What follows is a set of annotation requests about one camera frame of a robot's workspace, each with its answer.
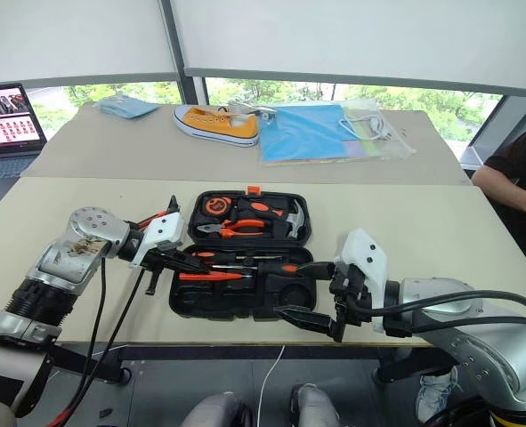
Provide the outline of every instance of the light blue package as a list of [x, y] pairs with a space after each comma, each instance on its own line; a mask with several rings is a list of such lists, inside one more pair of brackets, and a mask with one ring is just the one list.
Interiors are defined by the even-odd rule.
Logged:
[[273, 107], [276, 119], [260, 131], [264, 162], [353, 157], [355, 136], [339, 125], [339, 105]]
[[122, 93], [102, 98], [96, 107], [103, 113], [123, 118], [135, 118], [148, 114], [159, 107], [158, 104], [137, 100]]

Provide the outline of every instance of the white tabletop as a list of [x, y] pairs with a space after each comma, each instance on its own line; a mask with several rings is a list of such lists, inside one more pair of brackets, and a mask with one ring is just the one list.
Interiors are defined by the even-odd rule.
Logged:
[[[172, 194], [189, 218], [196, 197], [208, 189], [244, 189], [246, 183], [22, 178], [0, 203], [0, 309], [30, 266], [84, 205], [139, 220], [159, 211]], [[308, 202], [315, 260], [332, 260], [348, 231], [362, 227], [386, 251], [389, 278], [451, 277], [477, 289], [526, 296], [526, 260], [480, 190], [468, 186], [265, 184], [263, 190], [295, 192]], [[98, 339], [108, 338], [136, 273], [118, 259], [107, 264], [108, 292]], [[165, 270], [156, 296], [141, 287], [117, 337], [119, 342], [331, 342], [325, 335], [297, 329], [282, 320], [251, 318], [210, 321], [181, 318], [167, 296], [172, 273]], [[63, 324], [63, 341], [88, 341], [100, 294], [95, 275]], [[316, 311], [333, 314], [328, 283], [318, 284]], [[344, 342], [408, 345], [374, 333], [371, 325], [348, 326]]]
[[402, 160], [265, 166], [259, 149], [237, 148], [183, 133], [174, 106], [128, 120], [85, 104], [46, 144], [22, 176], [471, 185], [423, 111], [384, 111], [417, 153]]

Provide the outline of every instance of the open tool case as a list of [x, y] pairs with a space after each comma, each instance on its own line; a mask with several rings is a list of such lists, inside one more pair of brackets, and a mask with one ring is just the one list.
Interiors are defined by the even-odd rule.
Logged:
[[313, 310], [316, 305], [316, 281], [295, 273], [296, 265], [313, 261], [303, 247], [311, 235], [303, 197], [258, 187], [208, 191], [198, 197], [188, 233], [195, 245], [184, 252], [211, 266], [238, 268], [213, 267], [215, 275], [236, 276], [211, 281], [175, 273], [169, 302], [176, 313], [273, 319], [279, 318], [274, 307], [294, 304]]

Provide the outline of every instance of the laptop keyboard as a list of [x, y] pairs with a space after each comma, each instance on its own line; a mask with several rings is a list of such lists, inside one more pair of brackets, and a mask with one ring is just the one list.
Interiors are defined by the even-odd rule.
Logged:
[[34, 157], [0, 158], [0, 179], [20, 176], [33, 160]]

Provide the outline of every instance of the laptop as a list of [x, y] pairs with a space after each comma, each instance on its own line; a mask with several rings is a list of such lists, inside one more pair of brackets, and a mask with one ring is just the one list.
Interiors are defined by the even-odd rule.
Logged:
[[23, 86], [0, 85], [0, 200], [46, 143]]

